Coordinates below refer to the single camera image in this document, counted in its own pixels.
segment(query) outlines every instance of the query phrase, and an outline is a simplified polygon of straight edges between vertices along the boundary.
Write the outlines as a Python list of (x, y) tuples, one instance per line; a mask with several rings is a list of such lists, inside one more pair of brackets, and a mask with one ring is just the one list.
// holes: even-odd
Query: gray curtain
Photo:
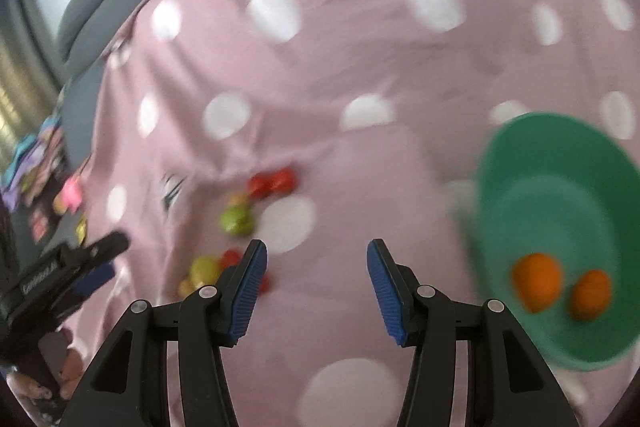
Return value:
[(11, 162), (17, 143), (51, 114), (57, 97), (20, 0), (0, 0), (0, 169)]

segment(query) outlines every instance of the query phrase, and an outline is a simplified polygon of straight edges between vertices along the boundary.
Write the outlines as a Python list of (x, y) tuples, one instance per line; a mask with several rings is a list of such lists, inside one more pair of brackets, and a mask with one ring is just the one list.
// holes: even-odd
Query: silver screw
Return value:
[(430, 299), (431, 297), (436, 295), (436, 289), (433, 286), (429, 286), (428, 284), (423, 284), (422, 286), (418, 286), (418, 295), (420, 297)]
[(199, 295), (203, 299), (210, 299), (212, 297), (215, 297), (217, 293), (218, 288), (216, 288), (215, 286), (204, 286), (203, 288), (200, 288), (199, 291)]
[(146, 310), (146, 302), (145, 301), (135, 301), (131, 305), (131, 311), (134, 313), (142, 313)]
[(502, 304), (500, 301), (496, 299), (491, 299), (487, 303), (486, 307), (489, 308), (494, 313), (501, 313), (504, 311), (504, 304)]

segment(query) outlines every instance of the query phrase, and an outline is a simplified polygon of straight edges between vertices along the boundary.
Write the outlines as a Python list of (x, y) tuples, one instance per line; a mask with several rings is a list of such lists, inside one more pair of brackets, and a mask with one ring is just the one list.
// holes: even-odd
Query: red fruit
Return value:
[(271, 180), (267, 174), (259, 172), (255, 176), (249, 178), (246, 191), (254, 200), (261, 200), (271, 194)]
[(271, 279), (268, 274), (264, 274), (264, 277), (262, 277), (262, 282), (260, 283), (260, 288), (258, 288), (258, 295), (267, 293), (270, 289), (271, 289)]
[(241, 259), (242, 256), (238, 250), (227, 250), (222, 254), (222, 259), (220, 259), (220, 268), (224, 270), (230, 266), (238, 266)]
[(290, 194), (298, 186), (298, 179), (295, 172), (291, 167), (285, 167), (284, 169), (274, 172), (271, 175), (271, 190), (276, 194)]

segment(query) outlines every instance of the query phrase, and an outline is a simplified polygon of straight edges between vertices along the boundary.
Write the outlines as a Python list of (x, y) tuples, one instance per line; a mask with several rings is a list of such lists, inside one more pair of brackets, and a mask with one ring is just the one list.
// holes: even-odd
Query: polka dot tablecloth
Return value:
[[(492, 133), (529, 111), (586, 120), (640, 160), (639, 12), (638, 0), (146, 0), (106, 52), (85, 183), (90, 239), (118, 228), (132, 245), (73, 317), (76, 346), (88, 360), (131, 301), (175, 301), (194, 257), (244, 248), (217, 226), (229, 195), (292, 164), (296, 192), (254, 209), (273, 288), (224, 353), (239, 421), (395, 425), (412, 353), (385, 333), (367, 243), (383, 237), (420, 281), (478, 302), (442, 185), (472, 178)], [(606, 417), (635, 363), (562, 374), (584, 425)], [(465, 364), (461, 352), (454, 427)]]

